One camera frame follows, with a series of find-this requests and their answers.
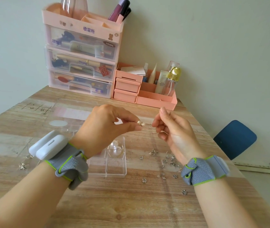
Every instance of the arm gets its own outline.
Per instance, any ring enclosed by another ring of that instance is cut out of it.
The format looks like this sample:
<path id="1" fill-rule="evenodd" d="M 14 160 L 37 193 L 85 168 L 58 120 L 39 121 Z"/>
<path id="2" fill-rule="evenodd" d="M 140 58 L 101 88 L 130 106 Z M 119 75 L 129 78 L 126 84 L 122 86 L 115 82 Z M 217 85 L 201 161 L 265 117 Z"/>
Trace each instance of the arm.
<path id="1" fill-rule="evenodd" d="M 152 126 L 182 165 L 194 157 L 208 157 L 190 123 L 175 113 L 161 108 Z M 224 178 L 199 184 L 194 190 L 208 227 L 258 227 Z"/>
<path id="2" fill-rule="evenodd" d="M 117 118 L 123 124 L 115 125 Z M 140 131 L 138 120 L 124 108 L 112 105 L 95 107 L 70 143 L 83 149 L 90 158 L 119 135 Z M 0 199 L 0 227 L 43 227 L 69 184 L 69 180 L 56 177 L 50 165 L 41 163 Z"/>

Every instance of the forearm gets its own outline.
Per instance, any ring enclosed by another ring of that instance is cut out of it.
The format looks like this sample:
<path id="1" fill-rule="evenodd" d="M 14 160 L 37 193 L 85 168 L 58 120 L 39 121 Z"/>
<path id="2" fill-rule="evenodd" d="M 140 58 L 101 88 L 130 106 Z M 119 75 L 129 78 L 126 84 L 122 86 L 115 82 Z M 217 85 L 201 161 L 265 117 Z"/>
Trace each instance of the forearm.
<path id="1" fill-rule="evenodd" d="M 258 227 L 224 178 L 194 187 L 208 227 Z"/>
<path id="2" fill-rule="evenodd" d="M 41 163 L 0 199 L 0 227 L 43 227 L 69 184 Z"/>

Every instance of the wooden table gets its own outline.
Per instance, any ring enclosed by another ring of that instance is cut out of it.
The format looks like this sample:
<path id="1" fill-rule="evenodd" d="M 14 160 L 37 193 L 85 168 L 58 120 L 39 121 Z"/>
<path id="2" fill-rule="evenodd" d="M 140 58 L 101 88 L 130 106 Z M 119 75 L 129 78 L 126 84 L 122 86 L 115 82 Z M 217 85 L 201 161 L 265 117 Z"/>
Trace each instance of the wooden table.
<path id="1" fill-rule="evenodd" d="M 91 99 L 113 104 L 152 119 L 159 109 L 112 99 L 81 95 L 45 87 L 0 115 L 0 197 L 24 174 L 18 170 L 17 156 L 41 128 L 58 98 L 77 101 Z M 270 206 L 233 165 L 181 102 L 175 112 L 188 119 L 203 148 L 227 161 L 231 169 L 229 185 L 261 227 L 270 227 Z M 159 177 L 161 158 L 169 150 L 151 127 L 125 134 L 127 175 L 125 178 L 89 178 L 75 191 L 67 190 L 49 221 L 50 227 L 206 227 L 194 189 L 182 178 L 166 171 Z M 159 157 L 149 155 L 158 150 Z"/>

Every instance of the white circle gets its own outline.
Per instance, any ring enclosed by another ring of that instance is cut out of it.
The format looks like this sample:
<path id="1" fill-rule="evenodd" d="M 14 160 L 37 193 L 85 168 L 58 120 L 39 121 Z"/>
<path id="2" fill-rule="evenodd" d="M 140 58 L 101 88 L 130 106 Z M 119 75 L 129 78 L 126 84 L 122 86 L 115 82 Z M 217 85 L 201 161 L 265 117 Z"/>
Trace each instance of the white circle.
<path id="1" fill-rule="evenodd" d="M 51 126 L 61 127 L 61 126 L 66 126 L 68 123 L 66 121 L 62 121 L 62 120 L 53 120 L 53 121 L 49 122 L 49 124 Z"/>

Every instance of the blue chair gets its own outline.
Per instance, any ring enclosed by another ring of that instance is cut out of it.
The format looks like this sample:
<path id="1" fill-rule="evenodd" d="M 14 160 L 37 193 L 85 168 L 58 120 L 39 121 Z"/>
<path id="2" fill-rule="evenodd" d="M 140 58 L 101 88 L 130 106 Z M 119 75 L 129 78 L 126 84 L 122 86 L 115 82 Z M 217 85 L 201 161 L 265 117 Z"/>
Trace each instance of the blue chair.
<path id="1" fill-rule="evenodd" d="M 247 126 L 234 120 L 222 129 L 213 140 L 232 160 L 250 147 L 256 139 L 256 134 Z"/>

